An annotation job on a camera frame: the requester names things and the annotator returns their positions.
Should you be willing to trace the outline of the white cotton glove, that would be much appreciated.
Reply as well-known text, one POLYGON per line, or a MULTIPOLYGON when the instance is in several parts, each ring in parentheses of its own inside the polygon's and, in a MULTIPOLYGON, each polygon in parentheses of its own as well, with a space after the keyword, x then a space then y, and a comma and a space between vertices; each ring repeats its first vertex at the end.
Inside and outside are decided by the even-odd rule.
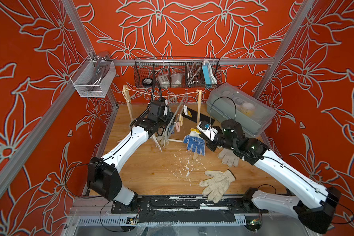
POLYGON ((158 148, 160 152, 162 152, 163 147, 170 143, 170 137, 172 134, 174 134, 173 131, 163 130, 161 134, 158 134, 158 132, 156 132, 152 135, 151 138, 155 142, 155 147, 158 148))

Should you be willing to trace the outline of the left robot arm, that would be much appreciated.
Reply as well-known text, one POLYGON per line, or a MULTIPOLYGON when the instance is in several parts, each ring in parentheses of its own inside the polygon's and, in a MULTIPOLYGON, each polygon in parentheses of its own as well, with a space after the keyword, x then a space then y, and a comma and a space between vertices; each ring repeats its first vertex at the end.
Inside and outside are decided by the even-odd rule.
POLYGON ((167 98, 162 94, 158 98, 154 97, 156 87, 161 91, 160 83, 154 81, 151 101, 146 110, 130 123, 129 134, 111 151, 102 157, 91 158, 88 164, 87 187, 106 200, 119 202, 131 209, 136 208, 138 195, 124 185, 120 172, 142 144, 159 129, 167 130, 166 126, 173 121, 175 115, 167 98))

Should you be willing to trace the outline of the blue dotted glove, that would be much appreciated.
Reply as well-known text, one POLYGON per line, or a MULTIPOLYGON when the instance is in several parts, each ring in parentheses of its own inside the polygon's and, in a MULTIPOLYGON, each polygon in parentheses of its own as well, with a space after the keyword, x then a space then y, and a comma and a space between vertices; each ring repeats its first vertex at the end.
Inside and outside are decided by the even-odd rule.
POLYGON ((197 155, 206 155, 206 144, 203 138, 200 136, 199 130, 195 128, 190 129, 190 133, 186 135, 183 139, 183 143, 187 144, 186 149, 197 155))

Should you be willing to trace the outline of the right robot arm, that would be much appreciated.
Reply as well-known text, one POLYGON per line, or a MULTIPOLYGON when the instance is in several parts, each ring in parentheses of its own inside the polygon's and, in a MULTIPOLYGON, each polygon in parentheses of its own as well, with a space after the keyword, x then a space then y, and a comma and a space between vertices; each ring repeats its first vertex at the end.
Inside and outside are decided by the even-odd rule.
POLYGON ((318 234, 326 234, 334 224, 334 214, 341 198, 337 188, 327 188, 314 182, 279 158, 260 140, 247 138, 242 125, 233 119, 223 121, 220 126, 211 126, 203 121, 197 128, 210 150, 215 151, 217 147, 230 150, 240 160, 268 173, 293 194, 288 197, 250 188, 246 195, 257 209, 298 219, 318 234))

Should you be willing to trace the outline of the wooden drying rack stand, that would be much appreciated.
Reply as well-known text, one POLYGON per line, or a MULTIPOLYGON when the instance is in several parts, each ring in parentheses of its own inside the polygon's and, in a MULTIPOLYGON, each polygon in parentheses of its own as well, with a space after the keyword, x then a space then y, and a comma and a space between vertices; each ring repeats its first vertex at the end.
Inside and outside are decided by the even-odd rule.
MULTIPOLYGON (((123 86, 123 90, 122 90, 122 94, 126 100, 126 104, 128 107, 128 111, 129 111, 129 115, 130 118, 132 120, 134 120, 133 118, 133 114, 132 114, 132 103, 131 103, 131 97, 129 95, 129 91, 134 91, 134 92, 138 92, 138 93, 142 93, 142 94, 146 94, 146 95, 150 95, 150 98, 154 98, 154 95, 151 95, 150 93, 147 92, 141 92, 139 90, 133 90, 130 89, 127 85, 123 86)), ((168 98, 172 98, 172 103, 174 102, 178 102, 178 97, 181 97, 183 95, 189 95, 192 93, 197 93, 198 94, 198 108, 197 108, 197 124, 200 122, 200 118, 201 118, 201 106, 202 106, 202 90, 197 90, 195 92, 187 92, 187 93, 183 93, 183 94, 174 94, 174 95, 166 95, 164 98, 166 99, 166 104, 168 104, 167 99, 168 98)), ((179 140, 172 140, 170 139, 171 142, 179 142, 179 140)))

